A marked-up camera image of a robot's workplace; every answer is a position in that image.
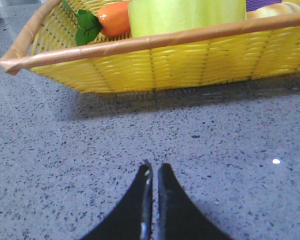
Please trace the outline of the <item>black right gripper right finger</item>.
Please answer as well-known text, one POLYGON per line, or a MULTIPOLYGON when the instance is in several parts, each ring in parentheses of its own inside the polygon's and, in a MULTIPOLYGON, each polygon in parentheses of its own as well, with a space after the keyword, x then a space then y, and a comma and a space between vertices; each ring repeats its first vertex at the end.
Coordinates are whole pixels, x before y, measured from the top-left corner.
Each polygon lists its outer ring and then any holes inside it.
POLYGON ((191 201, 176 178, 172 166, 158 170, 160 240, 229 240, 191 201))

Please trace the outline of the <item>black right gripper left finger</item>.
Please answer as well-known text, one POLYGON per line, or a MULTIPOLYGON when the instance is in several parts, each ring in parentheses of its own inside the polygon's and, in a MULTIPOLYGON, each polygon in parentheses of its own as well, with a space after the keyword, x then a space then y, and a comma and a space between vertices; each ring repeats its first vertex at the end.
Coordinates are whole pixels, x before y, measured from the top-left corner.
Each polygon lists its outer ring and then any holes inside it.
POLYGON ((142 164, 114 209, 84 240, 149 240, 152 233, 153 171, 142 164))

